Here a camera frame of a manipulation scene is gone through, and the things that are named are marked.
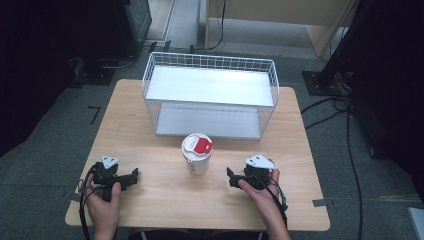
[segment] white shelf panel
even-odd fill
[[[418,240],[424,240],[424,210],[418,208],[408,208],[408,212]]]
[[[266,72],[155,66],[146,100],[273,107]]]
[[[209,137],[259,140],[257,108],[225,108],[162,103],[157,135],[189,135],[200,132]]]

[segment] cable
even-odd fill
[[[268,193],[271,195],[272,199],[274,200],[275,205],[277,205],[278,210],[280,210],[281,216],[283,217],[284,224],[286,225],[286,228],[287,228],[287,215],[284,211],[284,208],[286,206],[285,203],[283,203],[284,204],[284,206],[283,206],[283,204],[280,203],[280,200],[278,200],[277,196],[275,196],[275,194],[271,191],[271,189],[269,189],[269,187],[264,182],[262,182],[255,174],[250,173],[250,172],[248,174],[250,174],[254,178],[256,178],[256,180],[258,180],[259,183],[261,183],[262,186],[264,186],[265,189],[268,191]]]
[[[219,39],[219,42],[215,45],[215,46],[213,46],[213,47],[210,47],[210,48],[203,48],[203,49],[196,49],[196,50],[206,50],[206,51],[210,51],[210,50],[213,50],[213,49],[215,49],[216,47],[218,47],[220,44],[221,44],[221,42],[222,42],[222,39],[224,38],[224,18],[225,18],[225,5],[226,5],[226,3],[227,3],[227,0],[224,0],[224,6],[222,7],[222,16],[221,16],[221,38]]]
[[[83,208],[84,208],[85,204],[87,203],[87,199],[91,196],[91,194],[95,193],[97,190],[100,190],[100,189],[102,189],[102,187],[95,187],[95,188],[93,188],[93,191],[91,193],[89,193],[87,195],[87,197],[85,197],[84,203],[82,204],[83,205]]]
[[[150,45],[143,46],[143,48],[141,49],[141,52],[140,53],[143,53],[144,52],[143,50],[148,49],[148,48],[150,48]],[[165,49],[165,46],[156,46],[155,49],[157,49],[157,48]],[[187,50],[187,48],[175,48],[175,47],[170,47],[170,49],[172,49],[172,50],[181,50],[181,51]]]
[[[349,158],[350,163],[352,165],[353,174],[355,175],[355,182],[356,182],[356,189],[358,191],[358,199],[359,199],[359,229],[358,229],[358,240],[362,238],[362,224],[363,224],[363,215],[362,215],[362,193],[361,193],[361,186],[359,184],[358,174],[356,172],[355,164],[353,163],[353,157],[352,157],[352,149],[350,147],[350,111],[347,112],[347,148],[349,151]]]
[[[271,179],[274,183],[271,183],[272,185],[275,185],[278,189],[278,192],[280,193],[281,199],[283,201],[285,201],[286,196],[284,196],[283,190],[281,190],[280,185],[277,183],[277,181],[275,181],[274,179],[272,179],[272,177],[269,177],[269,179]]]
[[[106,58],[100,58],[99,59],[99,61],[102,61],[102,60],[106,60]],[[106,69],[119,69],[119,68],[126,68],[126,67],[128,67],[129,65],[131,65],[133,62],[134,62],[134,60],[135,60],[135,56],[133,56],[132,58],[131,58],[131,61],[129,62],[129,63],[127,63],[127,64],[125,64],[125,65],[118,65],[118,66],[103,66],[102,65],[102,68],[106,68]]]
[[[82,185],[83,188],[87,185],[88,177],[93,172],[93,169],[95,168],[95,166],[96,165],[91,166],[90,169],[88,170],[87,175],[85,176],[85,179],[83,181],[83,185]],[[79,215],[80,215],[80,219],[81,219],[82,231],[84,232],[84,237],[85,237],[86,240],[90,240],[90,233],[88,232],[87,220],[85,219],[85,211],[84,211],[85,200],[84,200],[84,192],[82,191],[83,188],[79,189],[79,192],[81,194],[80,195]]]
[[[333,102],[333,107],[338,111],[337,113],[333,114],[332,116],[328,117],[325,120],[330,119],[331,117],[342,113],[342,112],[347,112],[347,120],[346,120],[346,142],[347,142],[347,148],[348,148],[348,152],[349,152],[349,158],[350,158],[350,164],[352,166],[352,170],[353,170],[353,174],[355,176],[355,184],[356,184],[356,189],[358,192],[358,200],[359,200],[359,227],[358,227],[358,237],[357,239],[360,240],[362,238],[362,225],[363,225],[363,204],[362,204],[362,192],[361,192],[361,185],[359,184],[359,178],[358,178],[358,173],[356,171],[356,167],[355,164],[353,162],[353,156],[352,156],[352,148],[351,148],[351,143],[350,143],[350,109],[352,107],[352,105],[349,103],[346,103],[345,101],[339,99],[339,98],[328,98],[328,99],[324,99],[321,101],[318,101],[316,103],[313,103],[312,105],[306,107],[302,113],[306,112],[307,110],[311,109],[314,106],[317,106],[323,102],[329,101],[329,100],[333,100],[333,99],[337,99],[342,101],[345,105],[346,105],[346,109],[339,109],[336,107],[335,102],[336,100]]]
[[[329,119],[331,119],[331,118],[333,118],[333,117],[335,117],[335,116],[339,115],[340,113],[344,113],[344,112],[349,111],[349,109],[350,109],[350,103],[347,103],[347,102],[345,102],[344,100],[342,100],[342,99],[340,99],[340,98],[341,98],[341,97],[336,97],[336,98],[334,98],[334,97],[332,97],[332,98],[326,98],[326,99],[324,99],[324,100],[321,100],[321,101],[315,102],[315,103],[311,104],[310,106],[306,107],[305,109],[303,109],[303,110],[301,111],[301,114],[305,113],[307,110],[311,109],[312,107],[315,107],[315,106],[320,105],[321,103],[324,103],[324,102],[327,102],[327,101],[333,101],[333,107],[337,110],[337,112],[336,112],[336,113],[334,113],[334,114],[332,114],[331,116],[326,117],[326,118],[324,118],[324,119],[322,119],[322,120],[319,120],[319,121],[317,121],[317,122],[314,122],[314,123],[312,123],[312,124],[310,124],[310,125],[306,126],[306,127],[305,127],[305,129],[309,129],[309,128],[311,128],[311,127],[313,127],[313,126],[315,126],[315,125],[317,125],[317,124],[319,124],[319,123],[325,122],[325,121],[327,121],[327,120],[329,120]],[[342,102],[343,104],[345,104],[346,108],[345,108],[345,109],[339,109],[339,108],[336,106],[336,102]]]

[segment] paper cup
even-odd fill
[[[212,140],[202,133],[187,136],[181,144],[188,170],[194,175],[202,175],[208,170],[212,155]]]

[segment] wire mesh basket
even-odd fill
[[[272,60],[153,52],[142,92],[157,135],[259,140],[279,84]]]

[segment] human hand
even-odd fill
[[[273,182],[278,183],[280,178],[280,170],[274,169],[270,175],[271,179],[273,179]],[[268,230],[269,239],[291,239],[284,224],[280,210],[275,204],[274,199],[268,190],[257,190],[243,179],[239,180],[238,184],[240,188],[243,189],[256,203],[256,206],[261,213],[262,222],[265,224],[265,227]],[[268,185],[268,188],[275,196],[278,196],[279,193],[276,184],[270,184]]]
[[[280,170],[272,170],[272,172],[270,173],[270,178],[273,179],[275,183],[278,183],[278,180],[280,178]],[[280,215],[278,207],[275,205],[271,194],[266,189],[257,190],[256,188],[252,187],[248,182],[242,179],[238,181],[238,184],[241,189],[243,189],[256,203],[261,213],[262,220],[264,220],[264,218],[270,215],[274,215],[275,213],[278,213]],[[278,196],[279,193],[275,184],[268,185],[268,188],[275,196]]]
[[[91,185],[94,175],[91,173],[87,180],[86,187]],[[112,198],[106,202],[93,189],[87,188],[85,193],[88,213],[93,221],[96,233],[95,240],[113,239],[120,219],[119,197],[121,195],[121,184],[115,183],[112,187]]]

